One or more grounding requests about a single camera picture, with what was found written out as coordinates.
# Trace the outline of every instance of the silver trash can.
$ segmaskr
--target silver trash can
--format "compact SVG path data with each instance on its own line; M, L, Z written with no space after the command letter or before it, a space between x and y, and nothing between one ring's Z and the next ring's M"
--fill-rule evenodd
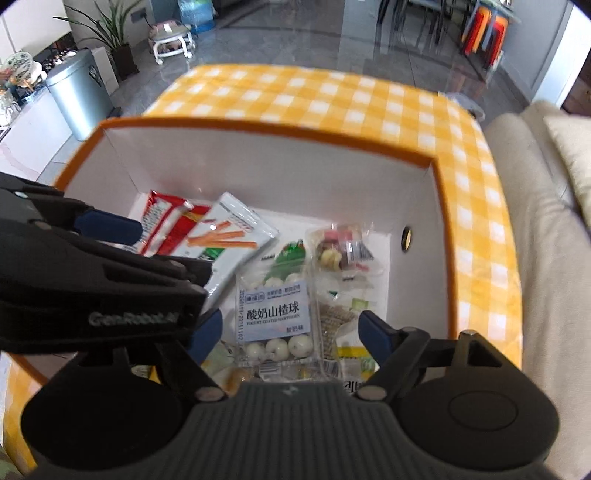
M46 85L77 140L86 140L113 110L95 58L87 48L53 68Z

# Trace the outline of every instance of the plant pot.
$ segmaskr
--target plant pot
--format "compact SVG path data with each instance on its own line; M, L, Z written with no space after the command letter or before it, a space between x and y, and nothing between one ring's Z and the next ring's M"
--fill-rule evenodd
M111 50L111 56L117 69L117 75L120 80L125 80L130 75L139 73L139 69L134 62L134 56L131 54L131 47L128 43Z

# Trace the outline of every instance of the beige sofa cushion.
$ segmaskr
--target beige sofa cushion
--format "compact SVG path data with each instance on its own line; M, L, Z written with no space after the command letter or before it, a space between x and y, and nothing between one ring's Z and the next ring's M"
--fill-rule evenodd
M566 113L549 102L536 102L532 103L523 111L521 118L530 128L531 133L540 147L541 158L544 160L546 169L554 183L554 189L558 198L567 206L578 211L579 206L570 184L569 172L566 170L560 151L554 144L550 132L548 132L548 127L544 122L544 117L547 115L567 116Z
M591 242L557 196L524 120L501 115L486 139L509 208L523 293L524 372L560 415L547 465L564 480L591 470Z
M569 171L587 227L591 227L591 118L547 115L544 122Z

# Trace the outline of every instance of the gray floor tile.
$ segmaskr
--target gray floor tile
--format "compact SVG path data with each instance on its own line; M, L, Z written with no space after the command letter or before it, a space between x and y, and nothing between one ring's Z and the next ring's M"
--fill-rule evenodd
M45 170L41 172L37 181L39 183L44 183L45 185L51 185L56 182L57 178L60 176L60 173L66 168L65 163L57 163L57 162L49 162Z
M82 142L79 142L75 139L74 135L71 135L70 138L66 140L66 143L64 143L53 156L51 161L55 163L68 163L81 145Z

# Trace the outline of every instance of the orange chair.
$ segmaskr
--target orange chair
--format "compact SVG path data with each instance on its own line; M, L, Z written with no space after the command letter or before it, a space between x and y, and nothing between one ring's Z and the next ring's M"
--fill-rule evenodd
M499 57L499 54L501 53L503 43L505 42L505 35L507 33L508 26L509 22L506 18L496 18L495 24L493 25L493 36L495 37L495 39L492 43L492 46L489 49L490 52L487 61L487 65L489 68L495 64L497 58Z
M476 38L478 37L478 33L483 28L486 28L485 14L484 12L479 10L476 13L474 23L472 24L472 28L467 35L467 40L464 43L464 55L468 55L471 51L473 51L474 45L476 44Z
M474 52L474 53L476 53L478 51L478 47L480 47L480 42L482 41L482 37L484 37L484 33L486 31L486 28L492 18L492 12L487 7L484 7L484 6L480 7L478 9L478 13L483 15L483 22L482 22L482 25L480 26L480 28L478 29L478 33L476 35L476 40L474 42L474 45L472 46L472 52Z

